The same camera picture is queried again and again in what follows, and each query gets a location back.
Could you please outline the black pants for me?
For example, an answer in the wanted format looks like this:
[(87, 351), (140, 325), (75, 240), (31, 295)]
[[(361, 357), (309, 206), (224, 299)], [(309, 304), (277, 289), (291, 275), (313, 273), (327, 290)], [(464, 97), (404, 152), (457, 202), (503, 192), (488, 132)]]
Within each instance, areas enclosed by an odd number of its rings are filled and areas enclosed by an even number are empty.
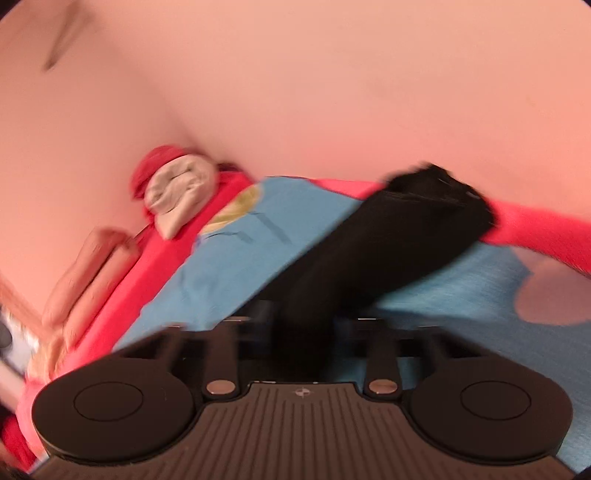
[(439, 166), (394, 176), (249, 298), (273, 304), (263, 370), (273, 380), (325, 381), (341, 347), (339, 322), (447, 266), (494, 222), (485, 198)]

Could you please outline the rolled cream blanket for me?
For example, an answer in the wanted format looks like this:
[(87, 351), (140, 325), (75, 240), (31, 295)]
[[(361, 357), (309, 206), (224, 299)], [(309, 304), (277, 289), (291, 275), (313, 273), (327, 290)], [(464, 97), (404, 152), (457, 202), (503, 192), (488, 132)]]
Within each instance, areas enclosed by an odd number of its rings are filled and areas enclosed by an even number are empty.
[(201, 155), (183, 155), (160, 167), (143, 197), (159, 235), (173, 239), (211, 201), (217, 183), (216, 164)]

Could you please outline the red crumpled cloth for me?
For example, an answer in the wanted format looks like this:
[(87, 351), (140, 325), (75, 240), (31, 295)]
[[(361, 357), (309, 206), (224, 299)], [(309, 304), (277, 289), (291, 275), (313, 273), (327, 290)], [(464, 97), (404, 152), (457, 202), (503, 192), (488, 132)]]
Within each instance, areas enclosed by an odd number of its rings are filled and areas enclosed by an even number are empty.
[(149, 180), (158, 169), (182, 157), (198, 157), (176, 145), (161, 145), (149, 151), (135, 166), (129, 181), (129, 192), (132, 200), (142, 200)]

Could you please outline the blue floral bedsheet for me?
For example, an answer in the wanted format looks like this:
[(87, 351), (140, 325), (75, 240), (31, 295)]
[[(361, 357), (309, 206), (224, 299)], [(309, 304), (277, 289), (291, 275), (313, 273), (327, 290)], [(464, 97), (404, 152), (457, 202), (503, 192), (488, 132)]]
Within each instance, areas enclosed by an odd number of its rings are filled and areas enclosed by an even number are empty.
[(283, 341), (317, 346), (347, 316), (436, 326), (558, 382), (574, 406), (560, 458), (590, 463), (590, 226), (404, 176), (360, 200), (339, 182), (270, 178), (197, 247), (120, 339), (209, 330), (270, 305)]

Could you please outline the pink pillow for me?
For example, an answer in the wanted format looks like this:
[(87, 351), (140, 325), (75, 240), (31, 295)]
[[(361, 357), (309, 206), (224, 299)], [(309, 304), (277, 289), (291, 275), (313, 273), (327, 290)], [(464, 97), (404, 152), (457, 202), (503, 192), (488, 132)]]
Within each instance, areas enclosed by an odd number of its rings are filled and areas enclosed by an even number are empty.
[(121, 230), (93, 229), (46, 301), (41, 316), (42, 324), (51, 328), (62, 325), (109, 256), (129, 239), (130, 236)]
[(118, 245), (112, 251), (69, 313), (62, 330), (67, 351), (76, 347), (139, 255), (139, 248), (132, 240)]

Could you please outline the upper pink pillow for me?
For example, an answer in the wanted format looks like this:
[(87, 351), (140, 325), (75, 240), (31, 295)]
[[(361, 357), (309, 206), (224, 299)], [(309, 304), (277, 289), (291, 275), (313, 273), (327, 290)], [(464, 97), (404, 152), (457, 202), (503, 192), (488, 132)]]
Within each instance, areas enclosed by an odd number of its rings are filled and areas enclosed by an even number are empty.
[(42, 324), (51, 328), (62, 325), (109, 256), (129, 239), (130, 236), (121, 230), (93, 229), (46, 301), (41, 316)]

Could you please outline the lower pink pillow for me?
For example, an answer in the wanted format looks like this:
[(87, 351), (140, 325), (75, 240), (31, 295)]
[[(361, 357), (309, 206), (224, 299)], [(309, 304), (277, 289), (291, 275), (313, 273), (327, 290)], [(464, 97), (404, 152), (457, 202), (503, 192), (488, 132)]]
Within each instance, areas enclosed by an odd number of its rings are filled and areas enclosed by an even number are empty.
[(132, 240), (118, 245), (112, 251), (69, 313), (62, 330), (67, 351), (76, 347), (139, 255), (139, 248)]

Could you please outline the red bedsheet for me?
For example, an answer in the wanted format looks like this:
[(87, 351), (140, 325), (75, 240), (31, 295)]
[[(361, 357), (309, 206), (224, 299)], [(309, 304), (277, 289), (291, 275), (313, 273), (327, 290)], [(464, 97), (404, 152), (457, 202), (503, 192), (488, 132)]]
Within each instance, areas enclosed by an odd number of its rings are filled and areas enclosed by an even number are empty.
[[(64, 369), (167, 322), (211, 327), (376, 190), (369, 182), (270, 177), (242, 219), (224, 210), (252, 185), (221, 175), (211, 203), (171, 241), (153, 228)], [(492, 202), (493, 226), (452, 265), (387, 295), (381, 314), (436, 318), (555, 379), (574, 405), (561, 459), (590, 463), (590, 226), (552, 211)]]

